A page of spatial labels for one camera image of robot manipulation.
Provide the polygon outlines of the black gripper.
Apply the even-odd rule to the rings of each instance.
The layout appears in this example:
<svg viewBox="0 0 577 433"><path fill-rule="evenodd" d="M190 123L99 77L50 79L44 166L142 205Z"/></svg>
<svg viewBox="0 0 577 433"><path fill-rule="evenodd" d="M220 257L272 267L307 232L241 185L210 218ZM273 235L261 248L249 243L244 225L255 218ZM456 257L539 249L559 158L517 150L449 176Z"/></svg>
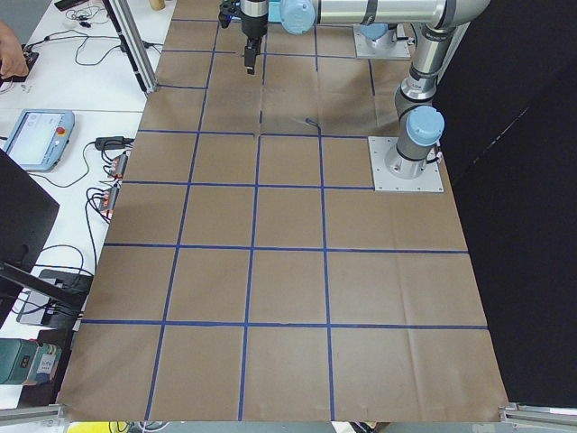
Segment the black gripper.
<svg viewBox="0 0 577 433"><path fill-rule="evenodd" d="M268 1L241 0L242 31L248 37L244 46L244 67L249 75L255 74L255 65L261 54L261 37L268 31Z"/></svg>
<svg viewBox="0 0 577 433"><path fill-rule="evenodd" d="M240 2L238 0L222 0L219 5L218 21L226 29L233 19L241 17Z"/></svg>

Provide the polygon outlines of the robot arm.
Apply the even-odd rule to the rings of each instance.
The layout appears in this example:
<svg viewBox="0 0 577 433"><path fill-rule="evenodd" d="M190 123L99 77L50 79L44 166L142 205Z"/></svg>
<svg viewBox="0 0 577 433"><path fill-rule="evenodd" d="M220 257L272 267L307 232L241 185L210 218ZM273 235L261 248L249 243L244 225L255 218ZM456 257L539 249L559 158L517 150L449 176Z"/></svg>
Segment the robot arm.
<svg viewBox="0 0 577 433"><path fill-rule="evenodd" d="M279 1L279 22L295 35L308 32L321 22L355 23L365 37L377 41L395 27L378 20L378 5L377 1ZM245 49L256 54L268 31L269 15L268 1L223 1L218 21L227 28L233 18L239 19L247 38Z"/></svg>
<svg viewBox="0 0 577 433"><path fill-rule="evenodd" d="M486 1L453 0L283 1L279 14L285 31L294 35L317 24L419 24L408 74L395 93L399 137L384 158L393 176L412 180L429 164L428 154L444 131L444 118L432 102L454 32L488 5Z"/></svg>

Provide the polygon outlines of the person hand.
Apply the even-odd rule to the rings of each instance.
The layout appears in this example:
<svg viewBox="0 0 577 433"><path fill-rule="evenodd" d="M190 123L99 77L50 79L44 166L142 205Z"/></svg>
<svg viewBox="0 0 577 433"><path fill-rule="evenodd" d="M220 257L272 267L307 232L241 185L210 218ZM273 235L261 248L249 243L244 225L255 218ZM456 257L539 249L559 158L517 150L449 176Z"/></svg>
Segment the person hand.
<svg viewBox="0 0 577 433"><path fill-rule="evenodd" d="M16 34L4 21L0 23L0 33L1 78L26 77L29 73L29 68Z"/></svg>

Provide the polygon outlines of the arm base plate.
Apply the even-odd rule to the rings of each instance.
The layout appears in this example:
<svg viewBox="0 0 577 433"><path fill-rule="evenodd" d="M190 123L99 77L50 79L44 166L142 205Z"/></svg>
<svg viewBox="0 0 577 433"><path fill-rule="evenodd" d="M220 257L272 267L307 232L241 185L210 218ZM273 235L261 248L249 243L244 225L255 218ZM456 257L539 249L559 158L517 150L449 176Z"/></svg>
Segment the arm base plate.
<svg viewBox="0 0 577 433"><path fill-rule="evenodd" d="M353 37L357 59L409 60L409 37L401 24L355 24Z"/></svg>
<svg viewBox="0 0 577 433"><path fill-rule="evenodd" d="M374 190L443 193L440 162L435 150L432 149L422 161L409 161L398 153L397 141L397 137L368 137Z"/></svg>

